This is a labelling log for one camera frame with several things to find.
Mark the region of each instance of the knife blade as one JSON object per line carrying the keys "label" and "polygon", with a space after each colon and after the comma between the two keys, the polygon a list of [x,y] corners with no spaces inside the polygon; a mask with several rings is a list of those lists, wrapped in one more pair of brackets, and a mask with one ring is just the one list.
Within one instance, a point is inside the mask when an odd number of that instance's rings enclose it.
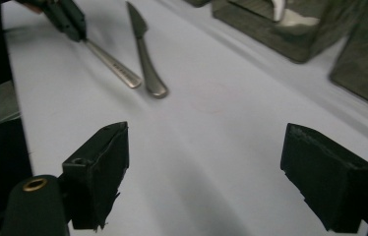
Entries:
{"label": "knife blade", "polygon": [[126,2],[126,4],[132,23],[133,33],[138,45],[139,58],[147,91],[155,98],[164,98],[168,95],[168,88],[157,74],[144,41],[144,34],[148,30],[148,25],[131,3]]}

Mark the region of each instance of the white tablecloth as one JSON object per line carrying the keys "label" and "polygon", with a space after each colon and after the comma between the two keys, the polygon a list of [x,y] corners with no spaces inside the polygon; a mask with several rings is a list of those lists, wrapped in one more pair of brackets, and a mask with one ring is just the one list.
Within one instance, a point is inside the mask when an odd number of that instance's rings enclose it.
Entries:
{"label": "white tablecloth", "polygon": [[[212,18],[210,5],[134,0],[165,99],[129,89],[44,16],[4,5],[35,174],[102,126],[128,121],[131,166],[97,235],[318,236],[326,232],[279,169],[287,123],[320,131],[368,160],[368,103],[331,84],[343,42],[295,65]],[[142,75],[126,4],[79,0],[89,38]],[[362,223],[358,235],[366,235]],[[72,235],[93,235],[71,230]]]}

